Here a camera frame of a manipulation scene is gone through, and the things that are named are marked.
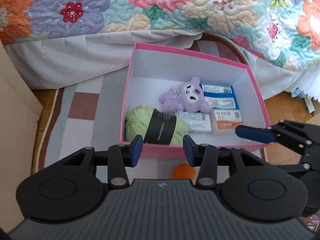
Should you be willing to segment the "person's left hand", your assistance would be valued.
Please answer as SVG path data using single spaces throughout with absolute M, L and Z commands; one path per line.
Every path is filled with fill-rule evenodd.
M 306 226 L 314 227 L 319 224 L 319 214 L 300 217 L 300 221 Z

